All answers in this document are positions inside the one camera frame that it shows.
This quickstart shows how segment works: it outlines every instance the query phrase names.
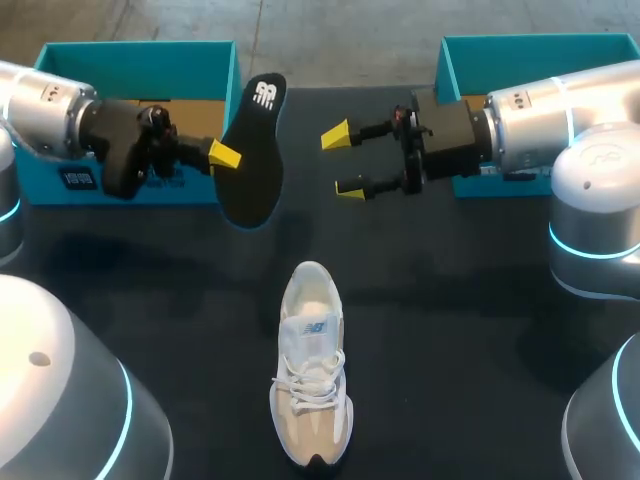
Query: cardboard box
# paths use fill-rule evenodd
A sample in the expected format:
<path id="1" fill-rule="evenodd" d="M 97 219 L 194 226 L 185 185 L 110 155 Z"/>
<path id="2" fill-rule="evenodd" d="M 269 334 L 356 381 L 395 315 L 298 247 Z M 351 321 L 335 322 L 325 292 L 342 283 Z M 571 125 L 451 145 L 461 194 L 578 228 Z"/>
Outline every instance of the cardboard box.
<path id="1" fill-rule="evenodd" d="M 445 37 L 435 88 L 441 103 L 466 98 L 477 105 L 494 90 L 638 58 L 636 43 L 622 33 Z M 551 169 L 539 172 L 526 182 L 500 174 L 454 177 L 453 187 L 458 197 L 549 195 Z"/>
<path id="2" fill-rule="evenodd" d="M 221 138 L 240 103 L 241 75 L 233 42 L 105 42 L 47 44 L 36 69 L 92 85 L 102 98 L 167 108 L 178 131 Z M 175 178 L 150 175 L 135 199 L 103 194 L 94 160 L 59 164 L 18 151 L 18 174 L 33 205 L 187 205 L 217 203 L 211 177 L 177 166 Z M 95 182 L 69 188 L 60 169 Z"/>

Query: black table surface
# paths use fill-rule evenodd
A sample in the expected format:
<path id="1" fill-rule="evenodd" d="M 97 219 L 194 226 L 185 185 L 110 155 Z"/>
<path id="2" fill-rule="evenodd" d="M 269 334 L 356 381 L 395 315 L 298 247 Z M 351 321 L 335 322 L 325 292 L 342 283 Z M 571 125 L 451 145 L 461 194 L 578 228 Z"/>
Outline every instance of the black table surface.
<path id="1" fill-rule="evenodd" d="M 400 169 L 398 145 L 322 153 L 320 135 L 408 100 L 408 88 L 291 90 L 283 197 L 256 232 L 214 207 L 28 212 L 10 273 L 58 296 L 154 394 L 174 478 L 299 475 L 268 391 L 281 296 L 304 260 L 328 268 L 344 302 L 355 425 L 338 478 L 568 478 L 564 408 L 639 329 L 640 307 L 554 283 L 546 198 L 461 200 L 448 181 L 336 198 L 334 179 Z"/>

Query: cyan led light ring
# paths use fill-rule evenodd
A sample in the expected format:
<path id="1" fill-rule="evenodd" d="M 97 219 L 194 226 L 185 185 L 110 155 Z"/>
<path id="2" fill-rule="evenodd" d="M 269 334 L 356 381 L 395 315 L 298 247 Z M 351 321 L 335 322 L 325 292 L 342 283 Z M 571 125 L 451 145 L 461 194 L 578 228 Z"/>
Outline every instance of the cyan led light ring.
<path id="1" fill-rule="evenodd" d="M 629 344 L 629 342 L 633 340 L 634 337 L 635 335 L 631 337 L 629 340 L 627 340 L 625 344 L 622 345 L 622 347 L 620 347 L 620 350 L 618 350 L 618 353 L 616 354 L 616 358 L 613 361 L 613 369 L 611 373 L 611 388 L 613 390 L 613 401 L 616 405 L 616 410 L 618 411 L 618 416 L 620 417 L 622 426 L 627 432 L 627 435 L 629 435 L 629 438 L 631 439 L 631 443 L 633 443 L 633 445 L 636 447 L 636 450 L 640 452 L 640 439 L 638 439 L 638 436 L 633 431 L 633 428 L 629 423 L 629 419 L 627 418 L 627 415 L 624 413 L 624 408 L 622 407 L 622 401 L 620 400 L 620 391 L 618 389 L 618 374 L 619 374 L 618 370 L 620 367 L 620 357 L 622 357 L 622 352 L 624 352 L 624 349 Z"/>
<path id="2" fill-rule="evenodd" d="M 639 243 L 628 250 L 625 250 L 623 252 L 618 252 L 618 253 L 606 253 L 606 254 L 587 253 L 587 252 L 581 252 L 579 250 L 576 250 L 575 248 L 571 248 L 568 245 L 565 245 L 564 243 L 562 243 L 558 239 L 558 237 L 556 237 L 555 234 L 553 233 L 553 230 L 551 229 L 551 224 L 549 224 L 549 235 L 551 236 L 553 241 L 556 243 L 556 245 L 558 245 L 560 248 L 562 248 L 566 252 L 572 255 L 576 255 L 578 257 L 588 258 L 591 260 L 612 260 L 614 258 L 623 258 L 628 255 L 631 255 L 632 253 L 640 249 L 640 243 Z"/>
<path id="3" fill-rule="evenodd" d="M 111 452 L 107 463 L 105 463 L 104 467 L 95 478 L 95 480 L 105 480 L 109 472 L 115 465 L 118 457 L 120 456 L 120 452 L 122 452 L 122 447 L 127 439 L 127 434 L 129 433 L 129 429 L 131 428 L 131 414 L 133 412 L 133 393 L 131 391 L 131 381 L 129 380 L 129 375 L 127 375 L 127 370 L 124 368 L 124 365 L 118 361 L 120 368 L 122 369 L 122 375 L 124 376 L 124 382 L 127 389 L 127 410 L 124 416 L 124 425 L 122 427 L 122 431 L 120 432 L 120 437 L 118 437 L 118 442 Z"/>
<path id="4" fill-rule="evenodd" d="M 13 206 L 13 208 L 11 208 L 11 210 L 9 210 L 3 215 L 0 215 L 0 223 L 7 222 L 11 217 L 13 217 L 16 213 L 18 213 L 19 210 L 20 210 L 20 199 L 18 199 L 18 202 Z"/>

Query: white shoelace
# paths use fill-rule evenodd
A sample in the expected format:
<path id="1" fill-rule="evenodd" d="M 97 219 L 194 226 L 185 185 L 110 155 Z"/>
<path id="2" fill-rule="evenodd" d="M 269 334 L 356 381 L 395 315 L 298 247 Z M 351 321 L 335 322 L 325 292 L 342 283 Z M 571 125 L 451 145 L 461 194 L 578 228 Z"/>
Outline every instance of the white shoelace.
<path id="1" fill-rule="evenodd" d="M 283 355 L 283 358 L 287 365 L 289 380 L 282 378 L 272 378 L 272 380 L 289 388 L 292 397 L 291 407 L 294 412 L 303 409 L 323 410 L 338 404 L 336 379 L 344 367 L 345 356 L 342 350 L 338 350 L 333 357 L 325 360 L 310 359 L 300 366 L 300 370 L 295 370 L 286 356 Z M 317 367 L 327 372 L 329 377 L 323 378 L 306 373 L 311 368 Z"/>

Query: white sneaker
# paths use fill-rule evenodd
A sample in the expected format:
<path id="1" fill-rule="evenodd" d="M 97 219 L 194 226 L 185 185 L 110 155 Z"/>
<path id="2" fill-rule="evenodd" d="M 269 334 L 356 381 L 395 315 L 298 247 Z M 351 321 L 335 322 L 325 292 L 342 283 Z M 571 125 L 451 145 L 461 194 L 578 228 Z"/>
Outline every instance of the white sneaker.
<path id="1" fill-rule="evenodd" d="M 303 467 L 334 465 L 351 437 L 343 336 L 342 302 L 331 275 L 319 263 L 301 263 L 282 299 L 278 374 L 269 400 L 282 447 Z"/>

